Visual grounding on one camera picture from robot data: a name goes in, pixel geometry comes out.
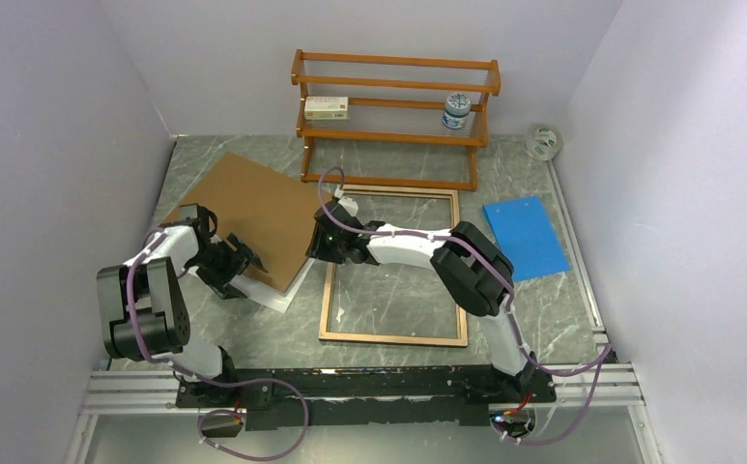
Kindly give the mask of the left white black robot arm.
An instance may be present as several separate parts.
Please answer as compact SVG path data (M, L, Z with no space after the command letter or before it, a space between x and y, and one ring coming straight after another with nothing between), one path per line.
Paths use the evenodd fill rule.
M113 359L164 364L216 405L231 404L240 392L227 352L193 334L180 278L189 270L223 299L245 293L232 280L248 268L266 268L259 255L236 235L216 238L217 216L186 204L178 220L148 234L146 242L122 264L97 274L101 336Z

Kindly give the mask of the white photo paper sheet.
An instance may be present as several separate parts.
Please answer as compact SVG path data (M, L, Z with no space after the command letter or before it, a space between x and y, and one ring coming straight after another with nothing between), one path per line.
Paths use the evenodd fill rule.
M173 252L178 256L179 263L177 265L177 268L181 271L189 271L199 280L201 280L196 275L196 267L193 265L193 259L197 255L197 253L205 246L207 246L208 244L215 244L217 242L225 242L228 246L232 247L226 241L226 239L223 241L214 239L198 242L197 239L193 237L192 233L187 233L186 236L181 240L181 244ZM241 275L236 275L232 280L232 284L238 289L245 292L247 294L247 298L231 300L250 300L277 312L284 313L288 310L288 307L292 303L294 296L302 286L304 277L310 270L311 266L312 263L310 261L305 262L305 264L295 272L294 279L283 289L277 289L272 286L269 271L267 271L266 273L262 273L254 267L248 267L244 273L242 273ZM217 295L209 288L208 285L205 284L205 286L214 294L214 296L217 297Z

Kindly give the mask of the picture frame black and gold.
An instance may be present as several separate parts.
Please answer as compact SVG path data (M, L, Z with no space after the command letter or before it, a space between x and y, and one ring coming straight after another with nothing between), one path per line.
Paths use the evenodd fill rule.
M346 187L361 218L383 218L415 229L448 229L460 219L455 189ZM328 264L319 339L392 345L465 348L466 312L455 305L435 272L400 263Z

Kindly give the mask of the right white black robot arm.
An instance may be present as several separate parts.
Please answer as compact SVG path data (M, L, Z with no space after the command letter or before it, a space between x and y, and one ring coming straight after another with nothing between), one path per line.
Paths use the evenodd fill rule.
M514 268L475 225L460 221L437 231L396 227L359 220L337 207L319 210L307 252L335 264L397 264L431 270L449 296L479 320L489 348L496 392L508 401L532 387L532 354L511 315Z

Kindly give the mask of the brown cardboard backing board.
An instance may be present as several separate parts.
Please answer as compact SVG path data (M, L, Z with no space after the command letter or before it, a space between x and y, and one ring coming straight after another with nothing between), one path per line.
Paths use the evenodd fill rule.
M215 213L220 239L233 233L258 253L277 289L307 260L320 208L314 184L227 153L179 201L192 203Z

